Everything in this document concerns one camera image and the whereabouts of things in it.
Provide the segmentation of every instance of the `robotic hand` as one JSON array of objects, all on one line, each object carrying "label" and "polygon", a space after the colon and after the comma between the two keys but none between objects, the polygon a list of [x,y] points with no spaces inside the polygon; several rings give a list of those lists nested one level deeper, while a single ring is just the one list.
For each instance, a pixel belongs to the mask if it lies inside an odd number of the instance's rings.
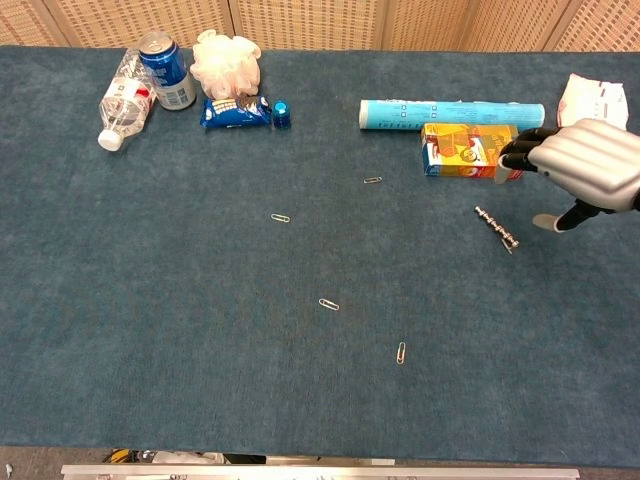
[{"label": "robotic hand", "polygon": [[605,122],[525,130],[500,152],[495,182],[512,169],[538,172],[576,197],[562,216],[533,218],[546,230],[564,232],[600,212],[640,211],[640,137]]}]

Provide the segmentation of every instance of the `cardboard box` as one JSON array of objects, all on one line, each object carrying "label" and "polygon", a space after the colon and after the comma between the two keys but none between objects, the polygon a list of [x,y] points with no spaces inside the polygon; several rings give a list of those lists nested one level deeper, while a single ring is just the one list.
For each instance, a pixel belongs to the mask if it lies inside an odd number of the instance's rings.
[{"label": "cardboard box", "polygon": [[[425,175],[493,178],[500,150],[518,130],[514,125],[425,123],[421,135]],[[521,176],[514,170],[509,179]]]}]

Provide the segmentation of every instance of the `white bath sponge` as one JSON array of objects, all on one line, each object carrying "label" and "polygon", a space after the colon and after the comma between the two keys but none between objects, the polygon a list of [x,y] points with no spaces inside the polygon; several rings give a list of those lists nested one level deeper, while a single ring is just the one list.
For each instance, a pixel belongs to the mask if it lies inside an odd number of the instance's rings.
[{"label": "white bath sponge", "polygon": [[193,46],[193,77],[200,81],[209,98],[223,100],[241,94],[255,95],[260,83],[258,58],[261,51],[244,37],[229,38],[205,30]]}]

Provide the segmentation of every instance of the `blue snack wrapper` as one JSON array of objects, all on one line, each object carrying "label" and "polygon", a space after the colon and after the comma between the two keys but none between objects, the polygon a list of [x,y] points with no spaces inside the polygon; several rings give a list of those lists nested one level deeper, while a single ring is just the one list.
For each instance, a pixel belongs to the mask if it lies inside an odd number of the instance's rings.
[{"label": "blue snack wrapper", "polygon": [[265,97],[204,101],[200,125],[206,128],[269,125],[271,109]]}]

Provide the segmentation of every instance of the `soda can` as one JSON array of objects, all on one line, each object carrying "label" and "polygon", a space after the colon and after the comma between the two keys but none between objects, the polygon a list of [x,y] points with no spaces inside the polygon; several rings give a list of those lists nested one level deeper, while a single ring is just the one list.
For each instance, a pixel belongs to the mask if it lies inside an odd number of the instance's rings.
[{"label": "soda can", "polygon": [[178,44],[164,32],[151,32],[139,44],[145,66],[158,96],[167,110],[181,110],[196,99],[196,89]]}]

